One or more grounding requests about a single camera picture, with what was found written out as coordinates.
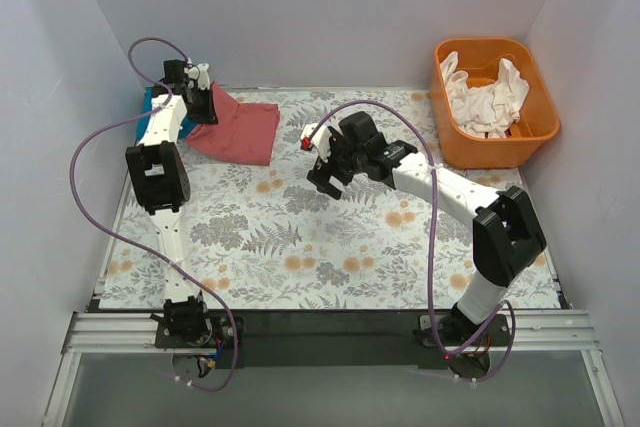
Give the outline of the red t shirt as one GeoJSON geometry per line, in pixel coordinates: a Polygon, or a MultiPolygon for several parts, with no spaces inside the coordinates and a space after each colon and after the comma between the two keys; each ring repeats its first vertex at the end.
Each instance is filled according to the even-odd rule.
{"type": "Polygon", "coordinates": [[[269,166],[280,123],[278,105],[239,102],[217,83],[212,100],[218,123],[196,126],[186,143],[216,161],[269,166]]]}

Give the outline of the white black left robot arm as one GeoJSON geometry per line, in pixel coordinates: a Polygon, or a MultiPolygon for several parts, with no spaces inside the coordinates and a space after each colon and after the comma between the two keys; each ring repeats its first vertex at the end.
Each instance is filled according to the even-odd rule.
{"type": "Polygon", "coordinates": [[[213,324],[206,317],[202,291],[187,279],[186,224],[182,208],[191,187],[177,148],[183,121],[216,124],[209,65],[175,59],[164,62],[164,77],[148,89],[152,110],[140,140],[125,151],[132,187],[138,204],[149,215],[159,252],[175,262],[165,274],[163,315],[154,319],[162,332],[189,346],[200,347],[212,337],[213,324]]]}

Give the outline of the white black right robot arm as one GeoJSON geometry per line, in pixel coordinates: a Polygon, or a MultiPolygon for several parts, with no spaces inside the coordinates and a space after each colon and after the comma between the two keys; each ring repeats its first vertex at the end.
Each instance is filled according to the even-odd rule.
{"type": "Polygon", "coordinates": [[[489,320],[513,281],[547,247],[529,195],[519,187],[497,190],[476,184],[444,167],[404,141],[388,142],[365,112],[341,120],[337,128],[304,127],[305,151],[316,151],[308,180],[334,199],[358,174],[391,189],[426,200],[454,218],[472,235],[476,272],[452,307],[454,336],[475,344],[489,331],[489,320]]]}

